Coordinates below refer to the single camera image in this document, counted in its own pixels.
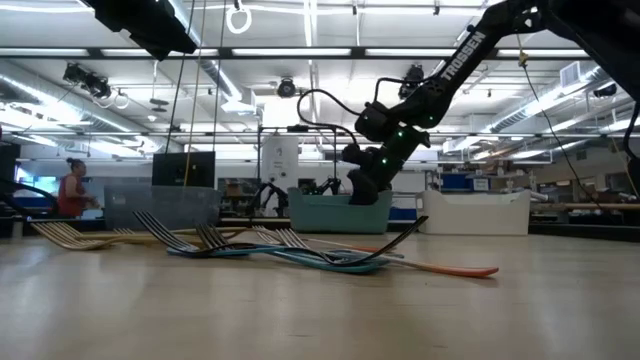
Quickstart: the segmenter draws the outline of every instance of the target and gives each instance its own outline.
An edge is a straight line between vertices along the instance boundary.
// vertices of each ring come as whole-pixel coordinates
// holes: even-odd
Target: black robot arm
[[[379,102],[365,104],[355,129],[382,146],[362,151],[352,144],[343,151],[345,161],[360,165],[349,173],[354,189],[351,203],[368,205],[377,201],[378,192],[389,188],[415,149],[420,144],[430,146],[428,133],[416,127],[430,129],[440,123],[457,90],[485,58],[497,51],[496,44],[505,36],[549,29],[573,40],[637,98],[640,55],[633,34],[639,31],[640,21],[636,20],[640,18],[633,17],[633,9],[627,14],[629,7],[623,4],[627,1],[507,0],[489,7],[478,24],[468,29],[469,35],[454,55],[406,101],[389,109]],[[638,7],[635,3],[628,6]]]

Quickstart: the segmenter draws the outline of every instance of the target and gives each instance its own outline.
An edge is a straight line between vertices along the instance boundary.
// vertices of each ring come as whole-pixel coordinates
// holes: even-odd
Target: desk
[[[33,360],[640,357],[637,244],[415,235],[399,251],[501,271],[493,280],[400,267],[352,276],[265,255],[189,260],[162,247],[77,253],[0,242],[0,349]]]

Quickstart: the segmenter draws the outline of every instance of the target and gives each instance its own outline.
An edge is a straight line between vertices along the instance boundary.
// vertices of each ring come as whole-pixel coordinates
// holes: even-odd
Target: black monitor
[[[184,186],[187,153],[155,154],[153,156],[154,186]],[[189,158],[187,186],[215,187],[216,153],[196,152]]]

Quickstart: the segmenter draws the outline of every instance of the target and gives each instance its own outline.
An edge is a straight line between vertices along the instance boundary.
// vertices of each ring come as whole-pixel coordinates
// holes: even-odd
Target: dark hair
[[[84,165],[84,161],[80,159],[67,158],[67,164],[71,167],[71,170],[77,168],[80,165]]]

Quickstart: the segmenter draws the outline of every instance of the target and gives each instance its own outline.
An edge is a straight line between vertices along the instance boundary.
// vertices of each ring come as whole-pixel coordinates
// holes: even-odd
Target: person
[[[62,178],[58,190],[60,215],[68,217],[82,216],[87,207],[99,207],[96,197],[87,194],[82,186],[82,177],[87,174],[87,166],[82,160],[68,158],[71,173]]]

